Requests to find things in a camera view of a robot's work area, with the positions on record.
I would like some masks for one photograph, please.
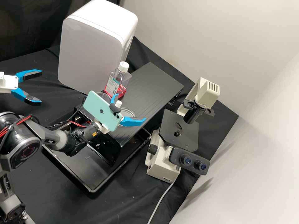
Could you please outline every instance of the white box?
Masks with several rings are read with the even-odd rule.
[[[19,78],[12,75],[4,75],[0,72],[0,93],[11,93],[11,90],[18,88]]]
[[[138,18],[106,0],[93,0],[63,21],[59,81],[88,94],[104,89],[109,72],[125,61]]]

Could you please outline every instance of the black cloth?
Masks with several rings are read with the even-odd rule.
[[[0,112],[33,114],[42,125],[63,120],[71,115],[82,94],[67,88],[57,80],[58,48],[43,50],[0,62],[0,71],[14,74],[28,69],[41,69],[43,76],[21,83],[23,88],[43,101],[33,107],[9,94],[0,94]],[[189,92],[193,82],[186,78],[136,38],[129,51],[130,67],[138,69],[151,61],[185,87]],[[166,108],[175,110],[179,103]],[[200,124],[200,155],[210,159],[238,116],[217,101],[216,117]],[[163,110],[145,126],[148,131],[157,128]],[[156,203],[169,184],[146,175],[147,146],[117,172],[97,193],[89,194],[64,170],[59,170],[44,154],[37,152],[20,168],[12,172],[15,192],[26,204],[28,214],[36,223],[147,223]],[[173,187],[164,197],[152,223],[168,223],[196,182],[198,175],[182,170]]]
[[[51,46],[70,4],[71,0],[1,0],[0,61]]]

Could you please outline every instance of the mint green phone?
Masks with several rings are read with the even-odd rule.
[[[122,119],[122,115],[121,113],[114,113],[109,106],[109,103],[94,91],[88,93],[83,104],[84,109],[94,116],[101,124],[105,125],[110,131],[115,131]]]

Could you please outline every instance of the red cable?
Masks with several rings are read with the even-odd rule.
[[[23,118],[22,120],[20,120],[19,122],[17,122],[17,125],[23,123],[24,121],[28,120],[29,118],[31,118],[31,115],[29,115],[29,116]],[[7,131],[8,131],[8,128],[4,127],[2,129],[2,131],[0,131],[0,138],[2,138],[7,133]]]
[[[74,125],[76,125],[76,126],[78,126],[78,127],[81,127],[81,128],[86,128],[86,126],[84,126],[84,125],[80,125],[80,124],[79,124],[79,123],[77,123],[77,122],[70,121],[70,120],[68,120],[68,122],[71,122],[71,123],[73,123]]]

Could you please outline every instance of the petri dish lid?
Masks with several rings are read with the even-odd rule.
[[[101,98],[103,98],[107,103],[110,103],[112,97],[106,93],[99,92],[97,93]]]
[[[135,117],[134,112],[132,110],[128,109],[128,108],[121,107],[121,114],[124,117]]]

